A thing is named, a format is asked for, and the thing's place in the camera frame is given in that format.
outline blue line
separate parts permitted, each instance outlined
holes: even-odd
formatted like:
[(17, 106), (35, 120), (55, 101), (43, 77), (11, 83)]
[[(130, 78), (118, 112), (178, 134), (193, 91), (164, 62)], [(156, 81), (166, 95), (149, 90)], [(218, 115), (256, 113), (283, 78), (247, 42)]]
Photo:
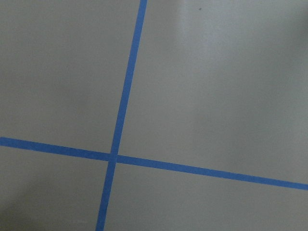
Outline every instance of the blue line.
[(103, 231), (104, 226), (105, 226), (110, 192), (111, 192), (112, 182), (113, 182), (114, 173), (115, 173), (119, 146), (120, 146), (121, 137), (122, 137), (125, 114), (126, 114), (127, 105), (128, 105), (128, 98), (129, 98), (131, 83), (132, 83), (132, 79), (134, 75), (135, 64), (137, 60), (137, 53), (138, 53), (139, 42), (140, 42), (140, 37), (141, 37), (141, 32), (142, 32), (146, 4), (147, 4), (147, 0), (140, 0), (134, 36), (133, 36), (131, 48), (130, 48), (128, 66), (126, 69), (126, 76), (124, 80), (122, 97), (121, 97), (121, 102), (119, 106), (119, 111), (117, 114), (115, 132), (114, 132), (114, 137), (113, 137), (112, 146), (111, 146), (112, 156), (108, 162), (108, 167), (107, 167), (107, 172), (106, 172), (106, 177), (105, 177), (105, 182), (104, 182), (104, 187), (103, 187), (103, 194), (102, 194), (100, 209), (99, 209), (98, 218), (97, 218), (96, 231)]
[(264, 178), (264, 177), (256, 177), (256, 176), (250, 176), (250, 175), (245, 175), (245, 174), (231, 173), (231, 172), (213, 170), (213, 169), (202, 168), (202, 167), (179, 165), (179, 164), (173, 164), (173, 163), (162, 162), (162, 161), (147, 160), (147, 159), (141, 159), (141, 158), (135, 158), (135, 157), (129, 157), (129, 156), (123, 156), (123, 155), (118, 156), (117, 162), (122, 163), (122, 164), (128, 164), (128, 165), (153, 167), (153, 168), (159, 168), (159, 169), (165, 169), (165, 170), (171, 170), (171, 171), (177, 171), (177, 172), (186, 172), (186, 173), (192, 173), (192, 174), (204, 175), (204, 176), (210, 176), (210, 177), (240, 180), (240, 181), (267, 184), (267, 185), (292, 188), (292, 189), (308, 190), (308, 184), (294, 183), (294, 182), (289, 182), (289, 181), (284, 181), (284, 180), (275, 180), (275, 179)]
[(93, 160), (104, 160), (108, 161), (110, 159), (110, 154), (87, 151), (83, 149), (68, 148), (57, 145), (37, 143), (31, 141), (17, 140), (12, 138), (0, 137), (0, 146), (6, 146), (11, 148), (26, 149), (44, 153), (68, 155), (75, 157), (82, 157)]

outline vertical blue line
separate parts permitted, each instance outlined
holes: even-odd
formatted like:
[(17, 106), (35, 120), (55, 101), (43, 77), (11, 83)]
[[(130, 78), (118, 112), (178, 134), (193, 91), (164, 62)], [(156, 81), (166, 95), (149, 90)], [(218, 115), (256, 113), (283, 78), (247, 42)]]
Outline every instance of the vertical blue line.
[(117, 155), (118, 155), (121, 136), (122, 136), (122, 130), (123, 130), (123, 125), (124, 125), (124, 120), (125, 120), (126, 109), (128, 105), (128, 98), (129, 98), (131, 83), (132, 83), (135, 64), (137, 60), (137, 53), (138, 53), (139, 42), (140, 42), (142, 26), (143, 26), (143, 21), (144, 21), (144, 15), (145, 15), (145, 10), (146, 10), (146, 3), (147, 3), (147, 0), (140, 0), (134, 36), (133, 36), (133, 40), (132, 40), (132, 44), (130, 48), (128, 66), (126, 69), (126, 76), (124, 80), (122, 97), (121, 97), (121, 102), (119, 106), (119, 111), (117, 114), (115, 132), (114, 132), (114, 137), (113, 137), (112, 146), (111, 146), (112, 156), (110, 158), (110, 161), (108, 162), (105, 183), (103, 187), (103, 194), (102, 194), (102, 199), (101, 199), (101, 205), (100, 205), (100, 210), (99, 210), (98, 218), (97, 218), (96, 231), (103, 231), (104, 226), (105, 226), (110, 192), (111, 192), (112, 182), (113, 182), (114, 173), (115, 173), (116, 160), (117, 160)]

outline blue tape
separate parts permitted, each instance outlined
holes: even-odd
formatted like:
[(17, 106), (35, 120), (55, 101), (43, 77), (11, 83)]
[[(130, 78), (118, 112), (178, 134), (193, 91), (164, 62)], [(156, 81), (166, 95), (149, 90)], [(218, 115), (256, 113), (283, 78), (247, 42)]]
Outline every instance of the blue tape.
[(284, 180), (275, 180), (275, 179), (264, 178), (264, 177), (256, 177), (256, 176), (250, 176), (250, 175), (245, 175), (245, 174), (231, 173), (231, 172), (213, 170), (213, 169), (202, 168), (202, 167), (179, 165), (179, 164), (173, 164), (173, 163), (162, 162), (162, 161), (147, 160), (147, 159), (141, 159), (141, 158), (135, 158), (135, 157), (129, 157), (129, 156), (123, 156), (123, 155), (118, 156), (117, 162), (122, 163), (122, 164), (128, 164), (128, 165), (152, 167), (152, 168), (165, 169), (165, 170), (171, 170), (171, 171), (177, 171), (177, 172), (186, 172), (186, 173), (192, 173), (192, 174), (204, 175), (204, 176), (210, 176), (210, 177), (225, 178), (225, 179), (230, 179), (230, 180), (240, 180), (240, 181), (267, 184), (267, 185), (273, 185), (273, 186), (279, 186), (279, 187), (285, 187), (285, 188), (308, 190), (308, 184), (294, 183), (294, 182), (289, 182), (289, 181), (284, 181)]
[(87, 151), (87, 150), (76, 149), (76, 148), (68, 148), (68, 147), (62, 147), (58, 145), (37, 143), (37, 142), (24, 141), (24, 140), (18, 140), (18, 139), (6, 138), (6, 137), (0, 137), (0, 146), (26, 149), (26, 150), (32, 150), (32, 151), (38, 151), (38, 152), (44, 152), (44, 153), (82, 157), (82, 158), (93, 159), (93, 160), (104, 160), (104, 161), (109, 161), (110, 156), (111, 156), (110, 154), (107, 154), (107, 153)]
[(111, 156), (110, 161), (108, 162), (108, 167), (107, 167), (107, 172), (106, 172), (106, 177), (105, 177), (105, 182), (104, 182), (104, 187), (103, 187), (103, 194), (102, 194), (100, 209), (98, 213), (97, 223), (96, 223), (96, 231), (103, 231), (104, 226), (105, 226), (107, 208), (108, 208), (109, 198), (110, 198), (110, 193), (111, 193), (111, 187), (112, 187), (112, 182), (114, 178), (116, 161), (117, 161), (119, 146), (120, 146), (121, 137), (122, 137), (125, 114), (126, 114), (126, 110), (128, 106), (128, 98), (129, 98), (131, 83), (132, 83), (132, 79), (134, 75), (135, 64), (137, 60), (137, 53), (138, 53), (138, 48), (139, 48), (139, 43), (140, 43), (140, 38), (141, 38), (146, 4), (147, 4), (147, 0), (140, 0), (137, 20), (135, 24), (135, 31), (134, 31), (134, 36), (133, 36), (133, 40), (131, 43), (130, 54), (129, 54), (129, 59), (128, 59), (128, 66), (126, 69), (124, 86), (123, 86), (123, 91), (122, 91), (122, 96), (121, 96), (121, 101), (120, 101), (120, 106), (119, 106), (119, 111), (118, 111), (117, 119), (116, 119), (115, 132), (114, 132), (114, 137), (113, 137), (113, 141), (111, 145), (111, 155), (112, 156)]

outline floor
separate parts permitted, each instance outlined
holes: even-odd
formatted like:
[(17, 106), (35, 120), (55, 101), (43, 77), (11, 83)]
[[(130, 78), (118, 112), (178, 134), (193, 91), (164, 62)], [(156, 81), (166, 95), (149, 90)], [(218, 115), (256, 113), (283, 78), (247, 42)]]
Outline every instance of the floor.
[(0, 230), (307, 230), (307, 9), (1, 1)]

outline gray floor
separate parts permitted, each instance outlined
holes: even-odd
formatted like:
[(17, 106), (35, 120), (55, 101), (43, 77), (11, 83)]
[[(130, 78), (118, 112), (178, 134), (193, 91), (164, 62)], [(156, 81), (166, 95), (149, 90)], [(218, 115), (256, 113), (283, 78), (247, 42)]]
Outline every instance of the gray floor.
[[(138, 0), (0, 2), (0, 137), (110, 152)], [(148, 0), (119, 154), (308, 183), (308, 1)], [(107, 162), (0, 147), (0, 230), (94, 231)], [(307, 191), (117, 164), (106, 231), (308, 229)]]

